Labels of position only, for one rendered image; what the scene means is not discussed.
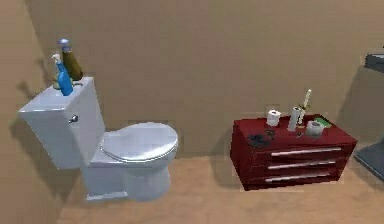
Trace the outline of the green cloth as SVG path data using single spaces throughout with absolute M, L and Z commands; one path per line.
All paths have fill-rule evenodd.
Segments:
M 321 117 L 316 117 L 314 121 L 320 123 L 324 128 L 330 128 L 332 126 L 331 123 Z

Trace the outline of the grey wall fixture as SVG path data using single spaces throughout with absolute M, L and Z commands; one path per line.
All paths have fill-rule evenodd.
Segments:
M 384 73 L 384 54 L 367 54 L 365 56 L 364 67 Z

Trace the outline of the blue spray bottle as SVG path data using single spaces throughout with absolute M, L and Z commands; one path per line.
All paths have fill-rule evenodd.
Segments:
M 60 91 L 63 96 L 69 96 L 73 92 L 73 86 L 71 78 L 61 60 L 61 56 L 59 54 L 53 54 L 52 59 L 54 60 L 58 69 L 57 83 L 59 85 Z

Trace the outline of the white toilet paper roll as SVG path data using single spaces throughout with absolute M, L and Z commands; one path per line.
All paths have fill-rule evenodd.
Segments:
M 324 126 L 318 121 L 309 121 L 306 126 L 305 134 L 312 137 L 319 137 L 322 135 Z
M 267 121 L 266 123 L 269 126 L 277 126 L 279 124 L 279 119 L 280 119 L 281 113 L 277 110 L 270 110 L 267 115 Z

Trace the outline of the brown soap dispenser bottle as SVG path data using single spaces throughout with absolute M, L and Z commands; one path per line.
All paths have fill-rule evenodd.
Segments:
M 83 71 L 73 54 L 72 47 L 70 45 L 70 40 L 66 38 L 61 38 L 58 40 L 58 44 L 61 46 L 63 64 L 66 70 L 68 71 L 70 77 L 74 81 L 80 81 L 83 78 Z

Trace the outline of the black crumpled cloth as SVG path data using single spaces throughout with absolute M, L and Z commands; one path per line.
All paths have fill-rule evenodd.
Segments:
M 272 129 L 265 129 L 262 133 L 250 134 L 247 136 L 248 144 L 253 148 L 267 147 L 274 139 L 276 132 Z

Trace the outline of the white paper towel roll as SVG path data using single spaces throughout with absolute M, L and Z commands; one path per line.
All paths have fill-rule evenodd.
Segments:
M 300 114 L 301 114 L 301 108 L 300 107 L 293 107 L 292 108 L 288 127 L 287 127 L 287 130 L 289 132 L 294 132 L 296 130 Z

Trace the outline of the dark red drawer chest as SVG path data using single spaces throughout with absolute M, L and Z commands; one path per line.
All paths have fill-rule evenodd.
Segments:
M 230 158 L 246 191 L 337 181 L 357 144 L 344 130 L 331 124 L 318 138 L 303 128 L 289 132 L 289 118 L 270 127 L 264 118 L 241 119 L 233 123 Z M 263 148 L 253 148 L 247 136 L 265 129 L 276 132 Z

